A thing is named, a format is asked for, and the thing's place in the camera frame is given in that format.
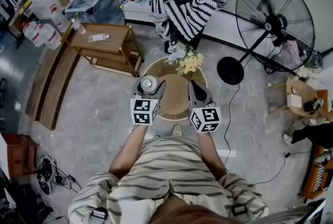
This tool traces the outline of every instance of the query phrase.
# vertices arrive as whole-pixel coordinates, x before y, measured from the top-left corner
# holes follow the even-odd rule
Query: bottle
[[[35,21],[26,21],[23,24],[23,34],[27,39],[29,39],[36,47],[40,47],[44,44],[41,39],[39,30],[37,28],[37,23]]]
[[[59,46],[61,35],[48,23],[41,23],[38,25],[42,40],[50,49],[56,49]]]
[[[79,21],[72,19],[72,23],[73,23],[74,30],[77,30],[80,34],[85,33],[85,28],[83,27],[83,25],[81,25],[81,23]]]
[[[69,21],[66,17],[57,11],[57,6],[53,4],[51,7],[51,19],[55,24],[56,28],[59,30],[60,33],[64,33],[69,25]]]
[[[107,35],[107,34],[91,35],[91,36],[88,37],[88,42],[104,41],[108,38],[110,38],[110,35]]]

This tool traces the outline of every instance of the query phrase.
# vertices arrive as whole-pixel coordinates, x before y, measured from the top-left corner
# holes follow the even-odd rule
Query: fan base
[[[217,73],[229,85],[237,85],[244,78],[243,66],[233,57],[222,58],[217,64]]]

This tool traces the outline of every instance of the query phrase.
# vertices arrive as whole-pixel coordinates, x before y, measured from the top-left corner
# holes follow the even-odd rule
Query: white box
[[[189,119],[198,133],[211,133],[221,123],[221,110],[220,107],[194,108]]]
[[[302,98],[294,94],[287,95],[287,106],[301,109],[303,107]]]
[[[158,112],[158,99],[131,98],[131,117],[133,124],[152,125]]]

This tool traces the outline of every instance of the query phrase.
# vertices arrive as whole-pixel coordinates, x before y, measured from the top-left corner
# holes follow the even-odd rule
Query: standing fan
[[[253,53],[267,72],[294,70],[309,59],[314,46],[314,25],[303,0],[237,0],[239,34],[249,49],[236,60],[222,58],[217,65],[220,78],[239,84],[244,78],[241,62]]]

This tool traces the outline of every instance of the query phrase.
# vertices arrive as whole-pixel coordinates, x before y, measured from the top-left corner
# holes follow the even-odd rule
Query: pants
[[[295,130],[291,143],[297,143],[305,138],[323,148],[331,148],[333,147],[333,124],[306,126],[301,130]]]

